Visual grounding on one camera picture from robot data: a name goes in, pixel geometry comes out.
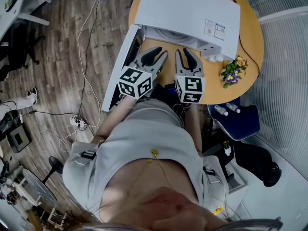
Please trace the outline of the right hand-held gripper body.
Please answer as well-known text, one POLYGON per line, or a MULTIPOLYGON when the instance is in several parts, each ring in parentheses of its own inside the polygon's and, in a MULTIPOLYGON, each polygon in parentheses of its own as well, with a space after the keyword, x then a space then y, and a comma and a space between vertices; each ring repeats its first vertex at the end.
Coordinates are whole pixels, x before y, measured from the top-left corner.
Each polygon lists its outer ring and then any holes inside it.
POLYGON ((202 71, 176 73, 175 87, 181 103, 201 103, 205 94, 205 77, 202 71))

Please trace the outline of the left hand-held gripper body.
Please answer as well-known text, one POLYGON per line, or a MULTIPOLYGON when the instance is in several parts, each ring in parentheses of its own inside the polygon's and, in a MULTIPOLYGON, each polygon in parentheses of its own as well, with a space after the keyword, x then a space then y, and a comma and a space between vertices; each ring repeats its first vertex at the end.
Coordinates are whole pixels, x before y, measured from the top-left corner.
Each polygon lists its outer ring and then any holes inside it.
POLYGON ((153 89, 154 80, 160 71, 159 63, 138 66, 132 62, 129 66, 124 66, 117 82, 120 93, 136 100, 142 98, 153 89))

